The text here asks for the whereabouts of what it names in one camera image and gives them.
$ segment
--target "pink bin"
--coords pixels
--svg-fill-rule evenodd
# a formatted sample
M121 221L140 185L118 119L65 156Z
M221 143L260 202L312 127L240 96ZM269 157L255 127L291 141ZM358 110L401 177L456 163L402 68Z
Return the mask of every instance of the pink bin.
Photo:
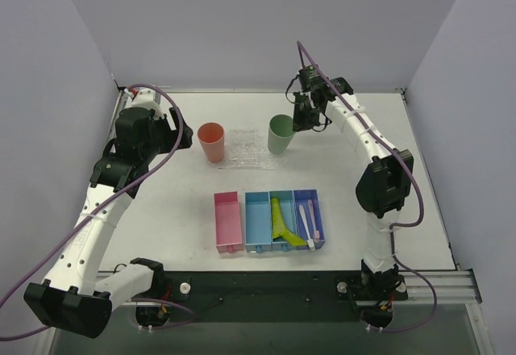
M238 193L221 192L215 194L214 199L218 252L233 253L243 250Z

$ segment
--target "wall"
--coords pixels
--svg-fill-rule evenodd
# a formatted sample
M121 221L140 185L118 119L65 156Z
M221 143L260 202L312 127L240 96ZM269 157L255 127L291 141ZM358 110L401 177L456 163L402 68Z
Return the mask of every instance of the wall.
M457 0L408 89L451 246L497 353L516 353L516 0Z
M3 295L75 224L116 89L71 0L0 0L0 19ZM0 311L0 336L40 326L24 287ZM0 353L34 343L0 343Z
M73 0L123 84L283 90L296 40L361 91L407 86L455 0Z

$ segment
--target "white table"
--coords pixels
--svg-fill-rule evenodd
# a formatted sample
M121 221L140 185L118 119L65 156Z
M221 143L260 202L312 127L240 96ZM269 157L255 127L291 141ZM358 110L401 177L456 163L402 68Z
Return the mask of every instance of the white table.
M279 93L171 94L194 132L215 121L226 130L260 131L266 139L268 121L292 114ZM359 100L399 149L414 155L414 176L421 186L426 216L423 223L396 233L399 258L415 269L455 269L431 187L399 94L360 94ZM162 106L168 110L166 102ZM113 270L135 257L162 262L166 270L333 270L359 269L364 254L365 213L355 197L363 170L339 130L296 134L287 151L288 164L277 170L216 169L210 166L196 137L192 148L173 158L139 189L103 258L100 270ZM315 188L327 239L321 250L219 254L215 248L213 193ZM401 221L418 216L413 191Z

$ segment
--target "green cup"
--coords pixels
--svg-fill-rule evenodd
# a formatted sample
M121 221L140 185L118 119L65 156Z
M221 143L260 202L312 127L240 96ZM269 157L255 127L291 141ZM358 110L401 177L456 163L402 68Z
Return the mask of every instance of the green cup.
M293 135L293 120L288 115L275 115L268 123L268 143L267 148L275 155L281 155L289 146Z

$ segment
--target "cup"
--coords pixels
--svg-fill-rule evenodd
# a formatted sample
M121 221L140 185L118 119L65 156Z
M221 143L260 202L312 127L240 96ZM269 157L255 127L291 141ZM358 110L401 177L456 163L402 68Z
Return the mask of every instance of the cup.
M296 132L292 129L293 120L288 115L275 115L268 123L267 148L275 155L281 155L289 146Z
M224 158L224 129L217 123L205 123L197 131L199 143L208 161L219 163Z

